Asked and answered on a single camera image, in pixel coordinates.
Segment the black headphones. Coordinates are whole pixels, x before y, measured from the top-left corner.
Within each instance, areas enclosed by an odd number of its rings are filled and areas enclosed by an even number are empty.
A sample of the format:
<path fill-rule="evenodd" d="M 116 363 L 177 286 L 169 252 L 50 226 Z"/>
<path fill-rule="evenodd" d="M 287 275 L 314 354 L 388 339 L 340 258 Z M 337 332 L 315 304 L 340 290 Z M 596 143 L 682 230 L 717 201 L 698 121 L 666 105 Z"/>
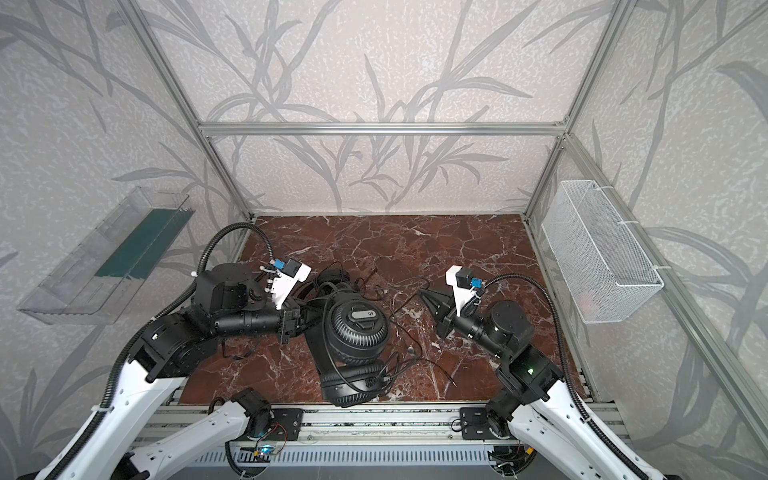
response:
<path fill-rule="evenodd" d="M 319 298 L 311 293 L 304 301 L 305 340 L 323 399 L 334 406 L 348 408 L 384 396 L 408 369 L 426 360 L 417 342 L 414 353 L 393 350 L 384 359 L 392 318 L 359 293 L 335 289 Z"/>
<path fill-rule="evenodd" d="M 380 287 L 374 287 L 374 293 L 367 294 L 368 281 L 377 273 L 378 268 L 374 267 L 366 276 L 352 279 L 351 273 L 340 262 L 334 261 L 313 277 L 307 286 L 299 290 L 296 297 L 305 300 L 314 293 L 315 298 L 319 298 L 338 289 L 359 293 L 366 300 L 381 301 L 383 293 Z"/>

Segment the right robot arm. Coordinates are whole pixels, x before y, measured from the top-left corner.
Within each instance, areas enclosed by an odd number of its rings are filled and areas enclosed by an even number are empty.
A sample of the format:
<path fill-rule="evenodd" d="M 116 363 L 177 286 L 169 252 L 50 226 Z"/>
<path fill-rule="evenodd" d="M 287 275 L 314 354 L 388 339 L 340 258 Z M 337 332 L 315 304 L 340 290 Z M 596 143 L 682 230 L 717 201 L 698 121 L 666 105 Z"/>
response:
<path fill-rule="evenodd" d="M 485 406 L 491 433 L 532 448 L 569 479 L 663 478 L 583 401 L 564 370 L 567 352 L 554 363 L 533 346 L 534 326 L 517 302 L 481 307 L 486 290 L 507 278 L 483 281 L 453 266 L 449 291 L 419 293 L 439 336 L 458 333 L 498 359 L 502 389 Z"/>

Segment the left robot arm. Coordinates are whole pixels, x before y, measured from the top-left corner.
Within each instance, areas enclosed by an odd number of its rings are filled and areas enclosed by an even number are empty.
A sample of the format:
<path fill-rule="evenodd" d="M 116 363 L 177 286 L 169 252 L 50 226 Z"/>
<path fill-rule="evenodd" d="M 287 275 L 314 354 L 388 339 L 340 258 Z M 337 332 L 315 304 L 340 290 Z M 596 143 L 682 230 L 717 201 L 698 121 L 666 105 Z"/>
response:
<path fill-rule="evenodd" d="M 243 436 L 270 434 L 274 417 L 260 394 L 247 388 L 203 419 L 135 451 L 129 448 L 161 401 L 228 337 L 296 336 L 301 309 L 287 301 L 311 269 L 275 256 L 262 268 L 267 284 L 248 266 L 207 266 L 214 247 L 229 233 L 263 231 L 237 222 L 217 232 L 204 248 L 193 282 L 128 341 L 110 370 L 105 392 L 89 420 L 36 479 L 167 479 L 215 446 Z"/>

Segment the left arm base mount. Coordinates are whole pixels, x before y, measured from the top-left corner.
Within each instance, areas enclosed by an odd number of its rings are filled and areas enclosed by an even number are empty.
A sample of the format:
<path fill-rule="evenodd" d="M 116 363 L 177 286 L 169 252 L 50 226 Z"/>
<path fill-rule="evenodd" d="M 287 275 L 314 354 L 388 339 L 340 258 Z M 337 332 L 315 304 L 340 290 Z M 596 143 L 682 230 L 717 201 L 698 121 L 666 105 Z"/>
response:
<path fill-rule="evenodd" d="M 302 425 L 304 411 L 300 408 L 278 408 L 257 413 L 247 423 L 238 440 L 296 441 Z"/>

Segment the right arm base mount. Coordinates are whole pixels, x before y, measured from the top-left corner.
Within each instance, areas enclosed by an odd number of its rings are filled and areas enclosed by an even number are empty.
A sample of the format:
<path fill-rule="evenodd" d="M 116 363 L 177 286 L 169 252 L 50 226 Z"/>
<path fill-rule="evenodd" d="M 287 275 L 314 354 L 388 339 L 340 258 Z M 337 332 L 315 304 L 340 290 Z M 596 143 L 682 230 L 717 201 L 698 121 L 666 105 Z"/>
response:
<path fill-rule="evenodd" d="M 548 433 L 548 427 L 530 406 L 518 406 L 505 417 L 502 411 L 484 406 L 461 407 L 452 424 L 465 441 L 483 441 L 498 445 L 534 445 Z"/>

